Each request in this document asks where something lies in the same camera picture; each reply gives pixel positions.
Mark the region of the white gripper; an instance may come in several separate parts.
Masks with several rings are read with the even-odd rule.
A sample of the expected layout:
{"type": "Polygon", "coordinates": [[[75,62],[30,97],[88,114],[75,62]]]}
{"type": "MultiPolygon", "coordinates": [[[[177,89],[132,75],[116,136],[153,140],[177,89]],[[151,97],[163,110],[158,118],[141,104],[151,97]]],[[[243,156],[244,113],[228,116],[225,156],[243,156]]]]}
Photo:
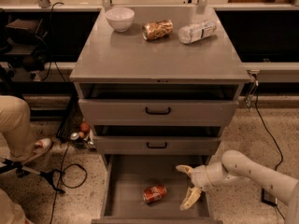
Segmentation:
{"type": "Polygon", "coordinates": [[[185,199],[179,207],[182,211],[191,208],[200,198],[202,191],[208,191],[222,181],[220,164],[201,165],[196,168],[188,165],[177,165],[176,169],[190,177],[195,185],[193,188],[187,188],[185,199]]]}

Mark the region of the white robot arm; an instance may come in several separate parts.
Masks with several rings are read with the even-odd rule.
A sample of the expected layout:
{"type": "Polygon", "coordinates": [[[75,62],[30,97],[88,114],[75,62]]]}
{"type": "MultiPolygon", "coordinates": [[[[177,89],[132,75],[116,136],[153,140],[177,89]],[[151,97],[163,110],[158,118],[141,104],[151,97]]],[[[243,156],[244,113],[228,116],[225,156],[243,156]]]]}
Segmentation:
{"type": "Polygon", "coordinates": [[[193,183],[193,188],[187,189],[181,210],[191,208],[202,192],[248,178],[288,206],[284,224],[299,224],[299,180],[262,166],[239,151],[225,151],[220,161],[209,165],[195,168],[178,165],[176,169],[193,183]]]}

